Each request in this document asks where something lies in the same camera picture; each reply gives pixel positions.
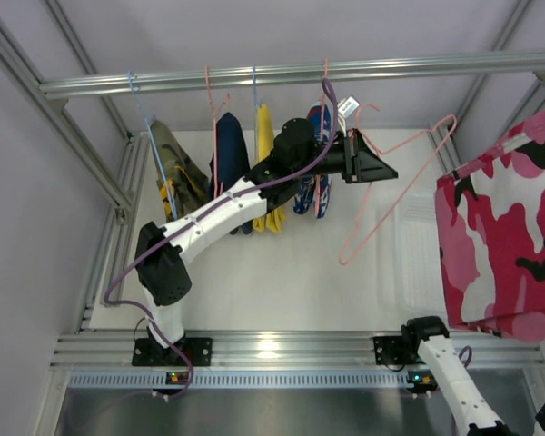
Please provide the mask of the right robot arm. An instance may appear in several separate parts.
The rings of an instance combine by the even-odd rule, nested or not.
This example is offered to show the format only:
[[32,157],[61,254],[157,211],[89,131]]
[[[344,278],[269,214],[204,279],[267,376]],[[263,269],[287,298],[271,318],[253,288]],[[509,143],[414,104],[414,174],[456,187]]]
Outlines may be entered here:
[[[456,422],[459,435],[512,435],[485,400],[464,367],[444,322],[436,316],[414,318],[401,326],[410,353],[429,368]],[[545,370],[526,370],[525,381],[537,407],[533,433],[545,435]]]

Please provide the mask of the blue white red trousers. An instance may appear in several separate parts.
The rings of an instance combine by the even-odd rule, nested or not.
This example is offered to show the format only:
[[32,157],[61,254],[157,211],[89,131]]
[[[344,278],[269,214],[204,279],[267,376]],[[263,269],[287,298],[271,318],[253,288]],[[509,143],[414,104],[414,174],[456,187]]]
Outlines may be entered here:
[[[312,106],[306,119],[312,123],[315,136],[326,142],[332,127],[331,113],[321,102]],[[299,190],[294,197],[293,211],[299,215],[313,210],[316,219],[327,213],[331,197],[332,177],[330,175],[306,176],[301,179]]]

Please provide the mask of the pink camouflage trousers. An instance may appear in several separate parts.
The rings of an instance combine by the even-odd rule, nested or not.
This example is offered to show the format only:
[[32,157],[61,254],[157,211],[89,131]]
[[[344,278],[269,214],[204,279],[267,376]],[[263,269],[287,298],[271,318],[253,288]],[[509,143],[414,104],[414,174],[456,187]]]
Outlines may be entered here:
[[545,110],[442,176],[434,200],[450,327],[545,340]]

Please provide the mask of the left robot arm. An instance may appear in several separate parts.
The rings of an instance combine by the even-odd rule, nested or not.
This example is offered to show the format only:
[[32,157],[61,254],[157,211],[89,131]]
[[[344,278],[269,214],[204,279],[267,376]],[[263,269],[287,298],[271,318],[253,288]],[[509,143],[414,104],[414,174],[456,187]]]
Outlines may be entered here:
[[192,288],[189,264],[234,228],[287,203],[302,177],[338,174],[346,183],[373,183],[397,178],[353,128],[318,140],[303,118],[286,122],[274,137],[270,154],[223,194],[198,210],[162,227],[146,224],[136,248],[137,276],[149,312],[149,334],[166,349],[185,335],[183,298]]

